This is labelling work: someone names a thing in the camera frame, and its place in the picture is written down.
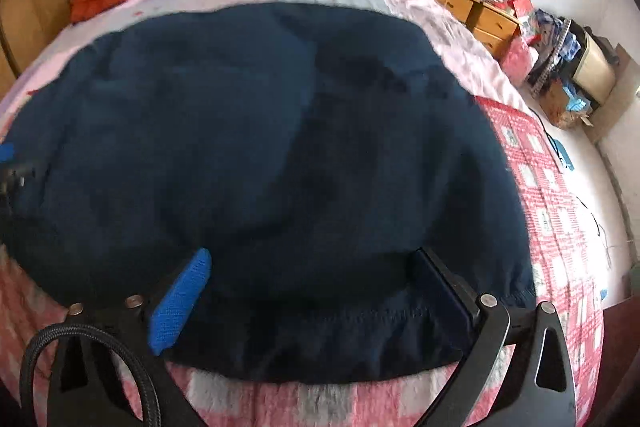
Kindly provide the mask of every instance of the bed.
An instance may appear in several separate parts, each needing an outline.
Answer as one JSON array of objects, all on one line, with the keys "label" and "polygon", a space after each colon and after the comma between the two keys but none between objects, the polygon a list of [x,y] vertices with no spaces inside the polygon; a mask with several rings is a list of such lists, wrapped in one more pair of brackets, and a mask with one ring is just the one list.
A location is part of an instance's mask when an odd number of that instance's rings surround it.
[{"label": "bed", "polygon": [[[129,0],[66,28],[23,73],[0,102],[1,136],[31,94],[52,82],[69,58],[98,36],[162,14],[270,1],[356,7],[410,20],[423,29],[444,65],[476,97],[494,126],[520,192],[536,293],[539,301],[553,302],[561,317],[574,369],[577,424],[584,425],[598,379],[603,330],[596,268],[578,224],[577,202],[522,97],[482,44],[435,0]],[[36,331],[61,321],[65,313],[5,251],[0,253],[0,380],[15,397],[26,344]],[[503,350],[470,423],[489,412],[511,353],[509,348]],[[41,425],[45,424],[46,376],[51,362],[49,351],[40,359],[34,385]],[[411,426],[453,372],[453,367],[447,366],[378,383],[312,386],[234,381],[175,364],[169,369],[195,410],[212,427]],[[140,413],[132,378],[125,368],[121,372],[127,396]]]}]

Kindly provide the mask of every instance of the dark blue garment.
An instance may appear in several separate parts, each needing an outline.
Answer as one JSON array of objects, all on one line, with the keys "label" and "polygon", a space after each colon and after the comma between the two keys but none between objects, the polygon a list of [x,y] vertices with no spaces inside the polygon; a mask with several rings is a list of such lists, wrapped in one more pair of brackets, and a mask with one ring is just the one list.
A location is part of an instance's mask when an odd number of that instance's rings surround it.
[{"label": "dark blue garment", "polygon": [[37,176],[2,237],[59,302],[120,303],[210,251],[164,352],[180,363],[343,382],[458,359],[420,247],[535,304],[492,126],[407,21],[296,4],[147,20],[80,51],[8,140]]}]

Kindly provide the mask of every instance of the white floor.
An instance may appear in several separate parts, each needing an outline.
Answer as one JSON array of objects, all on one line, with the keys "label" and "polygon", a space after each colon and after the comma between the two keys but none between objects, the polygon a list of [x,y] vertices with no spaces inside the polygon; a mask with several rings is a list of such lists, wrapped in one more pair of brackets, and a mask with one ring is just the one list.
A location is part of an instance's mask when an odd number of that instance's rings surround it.
[{"label": "white floor", "polygon": [[[580,198],[589,209],[578,215],[578,219],[583,223],[590,255],[602,260],[606,259],[606,250],[609,251],[611,266],[604,262],[599,277],[606,282],[607,286],[607,297],[602,304],[604,307],[613,306],[628,296],[625,276],[631,267],[632,260],[622,211],[602,158],[581,126],[570,130],[554,127],[548,122],[545,113],[530,94],[523,90],[522,95],[527,105],[540,115],[546,131],[562,142],[574,164],[575,170],[567,169],[564,179],[569,191]],[[591,212],[606,231],[606,241],[602,232],[598,236],[598,227],[591,217]]]}]

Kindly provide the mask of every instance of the pink bag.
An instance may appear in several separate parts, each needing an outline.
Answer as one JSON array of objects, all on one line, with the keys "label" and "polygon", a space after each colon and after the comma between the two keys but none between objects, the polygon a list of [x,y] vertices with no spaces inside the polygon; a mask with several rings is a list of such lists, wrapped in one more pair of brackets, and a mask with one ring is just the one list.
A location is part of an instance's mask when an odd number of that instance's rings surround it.
[{"label": "pink bag", "polygon": [[509,49],[500,60],[500,67],[514,87],[522,85],[536,63],[537,57],[532,56],[530,50],[531,48],[523,37],[514,37]]}]

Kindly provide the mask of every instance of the screw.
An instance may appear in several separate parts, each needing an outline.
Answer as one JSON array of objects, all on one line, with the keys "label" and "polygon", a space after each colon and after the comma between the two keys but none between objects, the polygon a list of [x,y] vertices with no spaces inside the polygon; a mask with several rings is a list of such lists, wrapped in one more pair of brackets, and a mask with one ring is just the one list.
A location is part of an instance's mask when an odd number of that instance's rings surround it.
[{"label": "screw", "polygon": [[82,306],[82,303],[76,302],[75,304],[71,304],[71,306],[69,306],[68,314],[79,315],[82,313],[82,310],[84,310],[84,306]]},{"label": "screw", "polygon": [[144,302],[142,295],[132,295],[125,299],[124,305],[127,308],[131,309],[131,308],[137,308],[138,306],[142,306],[142,302]]},{"label": "screw", "polygon": [[498,305],[498,300],[489,293],[484,293],[480,296],[480,302],[487,308],[493,308]]},{"label": "screw", "polygon": [[549,315],[556,313],[556,307],[548,301],[541,302],[540,308],[542,308],[543,312],[548,313]]}]

